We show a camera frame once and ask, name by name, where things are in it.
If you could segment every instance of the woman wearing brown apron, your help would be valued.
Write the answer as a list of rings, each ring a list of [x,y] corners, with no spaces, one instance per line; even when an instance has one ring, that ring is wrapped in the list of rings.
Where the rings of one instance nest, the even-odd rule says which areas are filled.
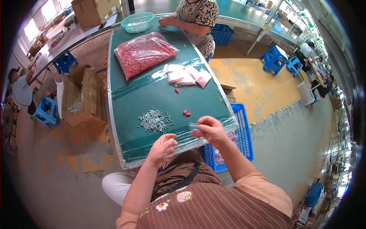
[[[179,0],[177,11],[162,17],[161,26],[174,25],[186,31],[208,62],[213,56],[215,42],[210,34],[219,16],[216,0]]]
[[[157,174],[173,157],[173,146],[177,145],[175,134],[165,134],[151,147],[125,197],[121,189],[128,184],[117,178],[122,174],[104,178],[104,190],[122,205],[116,227],[289,228],[290,198],[256,171],[231,142],[222,124],[204,116],[198,120],[198,130],[220,150],[235,186],[223,187],[217,174],[193,151],[180,154]]]

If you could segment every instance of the woman's left hand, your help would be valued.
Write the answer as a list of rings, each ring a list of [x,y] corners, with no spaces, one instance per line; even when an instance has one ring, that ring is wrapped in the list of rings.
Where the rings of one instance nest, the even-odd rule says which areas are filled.
[[[147,155],[145,163],[153,166],[155,169],[159,169],[163,166],[167,159],[173,157],[174,145],[178,145],[176,134],[164,134],[158,140],[156,140]]]
[[[165,16],[159,19],[159,23],[161,26],[174,25],[175,20],[173,17]]]

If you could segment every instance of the black apron strap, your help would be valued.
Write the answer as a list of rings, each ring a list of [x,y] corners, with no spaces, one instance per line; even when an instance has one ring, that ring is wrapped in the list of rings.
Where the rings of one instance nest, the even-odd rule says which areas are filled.
[[[164,194],[167,194],[167,193],[174,192],[177,189],[180,189],[180,188],[183,188],[183,187],[187,186],[193,180],[193,178],[197,175],[200,165],[201,165],[201,163],[199,161],[195,161],[194,162],[194,168],[189,173],[189,175],[186,176],[183,180],[179,181],[179,183],[176,184],[173,188],[170,188],[170,189],[164,191],[163,193],[161,193],[160,196],[164,195]],[[153,192],[153,195],[151,197],[151,202],[155,200],[156,194],[157,194],[157,191]]]

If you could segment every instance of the khaki pants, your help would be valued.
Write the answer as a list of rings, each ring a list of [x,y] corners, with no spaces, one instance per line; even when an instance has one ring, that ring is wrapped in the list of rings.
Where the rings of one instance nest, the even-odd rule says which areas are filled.
[[[49,77],[48,79],[46,79],[46,81],[42,84],[38,91],[33,94],[32,99],[35,106],[37,107],[40,104],[41,99],[45,95],[46,91],[49,91],[52,94],[56,94],[56,90],[57,87],[54,78]]]

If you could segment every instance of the worker sitting at table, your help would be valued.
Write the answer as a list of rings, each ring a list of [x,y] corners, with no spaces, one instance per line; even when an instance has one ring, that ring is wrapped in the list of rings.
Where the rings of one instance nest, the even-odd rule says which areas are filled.
[[[164,134],[135,177],[111,173],[103,178],[104,191],[122,206],[116,227],[289,228],[292,203],[286,193],[255,169],[220,121],[204,116],[197,124],[198,135],[220,150],[235,186],[223,187],[219,176],[193,151],[168,163],[177,136]]]
[[[310,71],[310,63],[315,63],[314,43],[308,42],[301,45],[300,50],[295,53],[300,63],[302,63],[302,70],[304,72]]]
[[[37,92],[32,92],[29,85],[35,68],[36,64],[33,64],[29,73],[21,77],[18,76],[17,69],[11,69],[8,74],[9,83],[12,85],[11,91],[14,103],[19,107],[27,109],[30,115],[36,112],[36,108],[46,91],[51,92],[53,97],[56,95],[56,83],[52,77],[46,79]]]
[[[316,87],[312,90],[312,92],[314,92],[315,89],[318,89],[320,96],[325,98],[325,95],[328,94],[328,92],[330,92],[332,89],[334,76],[329,75],[328,79],[326,79],[326,78],[323,78],[323,79],[325,79],[324,85],[318,86],[318,87],[316,87],[319,84],[319,82],[317,80],[314,80],[313,82],[310,81],[310,82],[311,82],[311,88]]]
[[[210,34],[219,16],[216,0],[179,0],[177,10],[159,19],[161,26],[174,25],[187,32],[208,62],[213,56],[215,42]]]

